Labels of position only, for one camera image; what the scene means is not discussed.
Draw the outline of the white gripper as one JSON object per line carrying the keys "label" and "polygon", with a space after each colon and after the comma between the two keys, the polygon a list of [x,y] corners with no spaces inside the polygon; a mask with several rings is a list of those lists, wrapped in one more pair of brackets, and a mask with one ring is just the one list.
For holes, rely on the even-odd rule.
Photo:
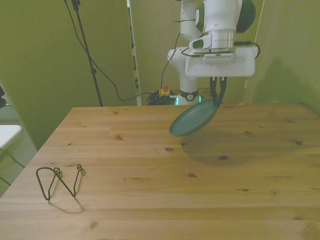
{"label": "white gripper", "polygon": [[[185,74],[188,77],[210,77],[210,93],[219,108],[227,88],[227,77],[250,77],[255,73],[255,47],[238,47],[234,52],[188,56]],[[216,91],[219,78],[220,92]]]}

